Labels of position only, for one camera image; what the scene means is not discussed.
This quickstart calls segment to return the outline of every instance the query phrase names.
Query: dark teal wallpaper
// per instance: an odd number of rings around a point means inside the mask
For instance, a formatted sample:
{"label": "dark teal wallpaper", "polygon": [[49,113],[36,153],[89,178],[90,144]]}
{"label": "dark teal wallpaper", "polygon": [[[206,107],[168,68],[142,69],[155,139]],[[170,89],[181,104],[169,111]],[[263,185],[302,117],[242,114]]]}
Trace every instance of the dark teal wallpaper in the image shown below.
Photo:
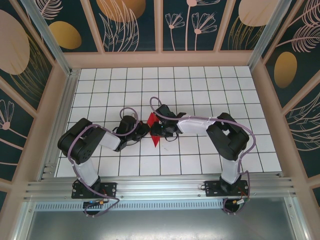
{"label": "dark teal wallpaper", "polygon": [[253,50],[278,0],[236,0],[221,51]]}
{"label": "dark teal wallpaper", "polygon": [[80,0],[35,0],[64,53],[97,52]]}
{"label": "dark teal wallpaper", "polygon": [[285,117],[306,175],[320,174],[320,84]]}
{"label": "dark teal wallpaper", "polygon": [[4,205],[5,199],[6,199],[7,193],[5,191],[0,191],[0,212]]}
{"label": "dark teal wallpaper", "polygon": [[163,1],[163,50],[212,51],[225,0]]}
{"label": "dark teal wallpaper", "polygon": [[266,46],[265,50],[262,53],[262,58],[265,58],[265,55],[267,54],[267,52],[269,51],[269,48],[271,47],[271,44],[273,43],[274,39],[276,38],[276,36],[278,35],[280,29],[282,28],[282,26],[284,25],[288,15],[290,14],[292,8],[294,7],[294,5],[296,4],[297,0],[292,0],[291,4],[289,6],[289,8],[287,9],[284,17],[282,18],[281,23],[279,24],[278,28],[276,29],[275,33],[273,34],[272,38],[270,39],[268,45]]}
{"label": "dark teal wallpaper", "polygon": [[0,89],[0,178],[11,181],[34,118]]}
{"label": "dark teal wallpaper", "polygon": [[282,107],[320,70],[319,5],[303,2],[265,64]]}
{"label": "dark teal wallpaper", "polygon": [[0,2],[0,77],[38,108],[52,65],[8,0]]}
{"label": "dark teal wallpaper", "polygon": [[319,206],[319,208],[320,208],[320,187],[314,188],[314,189],[313,189],[313,194],[314,194],[315,199],[316,199],[316,201],[317,201],[317,203],[318,203],[318,206]]}
{"label": "dark teal wallpaper", "polygon": [[156,50],[154,0],[90,0],[106,52]]}

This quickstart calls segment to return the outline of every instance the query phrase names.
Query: grid tile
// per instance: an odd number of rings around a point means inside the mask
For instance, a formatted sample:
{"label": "grid tile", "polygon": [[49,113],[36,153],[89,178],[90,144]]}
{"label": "grid tile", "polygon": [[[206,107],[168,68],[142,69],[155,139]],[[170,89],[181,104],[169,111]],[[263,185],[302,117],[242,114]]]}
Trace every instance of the grid tile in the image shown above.
{"label": "grid tile", "polygon": [[[230,113],[240,124],[252,129],[257,146],[243,158],[242,169],[250,172],[280,172],[275,148],[247,67],[136,67],[83,69],[69,121],[70,129],[87,118],[113,130],[120,124],[120,110],[134,108],[147,121],[150,98],[159,97],[174,113],[217,117]],[[126,109],[125,115],[132,111]],[[121,152],[98,146],[92,155],[100,176],[152,176],[221,173],[220,156],[208,136],[180,134],[157,147],[148,134]],[[249,137],[246,150],[251,147]],[[57,177],[74,177],[66,158],[59,159]]]}

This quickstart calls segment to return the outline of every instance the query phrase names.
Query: purple cable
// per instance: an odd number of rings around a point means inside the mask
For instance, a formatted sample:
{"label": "purple cable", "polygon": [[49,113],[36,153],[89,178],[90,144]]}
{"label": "purple cable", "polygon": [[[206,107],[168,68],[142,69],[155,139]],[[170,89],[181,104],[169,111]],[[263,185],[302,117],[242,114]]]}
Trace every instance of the purple cable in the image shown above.
{"label": "purple cable", "polygon": [[86,184],[85,181],[83,181],[83,179],[81,178],[80,174],[78,173],[78,170],[77,170],[77,168],[76,168],[76,166],[75,166],[75,161],[71,159],[71,151],[72,151],[72,149],[74,148],[76,142],[79,140],[79,138],[80,138],[88,129],[90,129],[90,128],[99,127],[99,128],[104,129],[104,130],[107,131],[108,133],[111,133],[111,134],[113,134],[113,135],[115,135],[115,136],[120,136],[120,137],[121,137],[121,136],[127,136],[127,135],[131,134],[131,133],[137,128],[137,126],[138,126],[138,124],[139,124],[139,117],[138,117],[137,111],[134,110],[132,107],[124,107],[124,108],[120,111],[120,113],[121,113],[122,111],[124,111],[125,109],[130,109],[130,110],[132,110],[133,113],[134,113],[135,116],[136,116],[136,123],[135,123],[135,125],[134,125],[134,127],[133,127],[133,129],[132,129],[131,131],[129,131],[129,132],[127,132],[127,133],[124,133],[124,134],[118,134],[118,133],[115,133],[115,132],[111,132],[110,130],[108,130],[108,129],[106,129],[105,127],[100,126],[100,125],[98,125],[98,124],[91,124],[91,125],[85,127],[85,128],[79,133],[79,135],[76,136],[76,138],[73,140],[73,142],[72,142],[72,144],[71,144],[71,146],[70,146],[70,148],[69,148],[69,150],[68,150],[67,158],[68,158],[69,162],[71,163],[72,169],[73,169],[76,177],[78,178],[78,180],[79,180],[89,191],[91,191],[92,193],[94,193],[94,194],[102,197],[103,199],[116,200],[116,202],[113,203],[110,207],[108,207],[108,208],[107,208],[106,210],[104,210],[104,211],[98,212],[96,215],[88,215],[87,209],[88,209],[90,206],[92,206],[92,204],[88,205],[88,206],[84,209],[84,213],[86,214],[87,217],[90,216],[90,217],[94,218],[94,217],[101,216],[102,214],[105,214],[107,211],[109,211],[111,208],[113,208],[117,203],[119,203],[120,199],[119,199],[119,198],[116,198],[116,197],[112,197],[112,196],[103,195],[103,194],[101,194],[101,193],[93,190],[88,184]]}
{"label": "purple cable", "polygon": [[[214,122],[221,122],[221,123],[232,124],[232,125],[238,126],[238,127],[240,127],[240,128],[243,128],[244,130],[246,130],[246,131],[252,136],[252,138],[253,138],[253,144],[252,144],[252,146],[251,146],[247,151],[243,152],[243,153],[240,155],[240,157],[239,157],[239,163],[238,163],[237,171],[238,171],[238,173],[240,173],[240,166],[241,166],[242,158],[243,158],[247,153],[249,153],[249,152],[255,147],[255,145],[256,145],[256,137],[255,137],[254,133],[253,133],[249,128],[247,128],[246,126],[244,126],[244,125],[242,125],[242,124],[240,124],[240,123],[234,122],[234,121],[229,121],[229,120],[224,120],[224,119],[219,119],[219,118],[214,118],[214,117],[209,117],[209,118],[207,118],[207,117],[199,117],[199,116],[189,116],[189,117],[188,117],[188,116],[185,116],[185,117],[180,117],[180,118],[173,118],[173,117],[163,116],[163,115],[159,114],[158,112],[156,112],[156,109],[155,109],[154,106],[152,105],[152,100],[153,100],[153,99],[158,100],[158,102],[160,103],[160,105],[161,105],[162,103],[161,103],[160,99],[159,99],[158,97],[156,97],[156,96],[153,96],[153,97],[150,98],[150,107],[151,107],[152,111],[153,111],[156,115],[160,116],[160,117],[163,118],[163,119],[173,120],[173,121],[177,121],[177,120],[190,120],[190,119],[205,120],[205,121],[212,121],[212,122],[214,121]],[[247,196],[248,196],[248,198],[249,198],[249,196],[250,196],[250,176],[249,176],[249,172],[248,172],[248,171],[245,171],[244,173],[240,173],[240,175],[244,175],[244,174],[247,174],[247,175],[248,175],[248,195],[247,195]],[[231,211],[229,211],[228,209],[225,208],[225,205],[226,205],[226,201],[227,201],[227,200],[228,200],[228,198],[225,198],[225,199],[223,200],[223,204],[222,204],[223,208],[222,208],[222,210],[223,210],[225,213],[231,213]]]}

